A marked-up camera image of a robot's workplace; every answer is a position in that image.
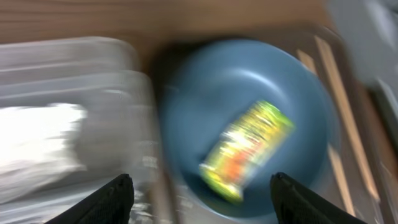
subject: snack wrapper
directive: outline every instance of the snack wrapper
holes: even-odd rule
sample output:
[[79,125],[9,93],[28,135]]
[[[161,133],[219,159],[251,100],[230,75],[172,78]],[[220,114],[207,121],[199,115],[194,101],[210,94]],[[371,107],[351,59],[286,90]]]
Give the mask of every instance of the snack wrapper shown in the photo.
[[256,102],[230,124],[200,165],[203,180],[226,200],[243,201],[243,188],[292,128],[293,123],[275,106]]

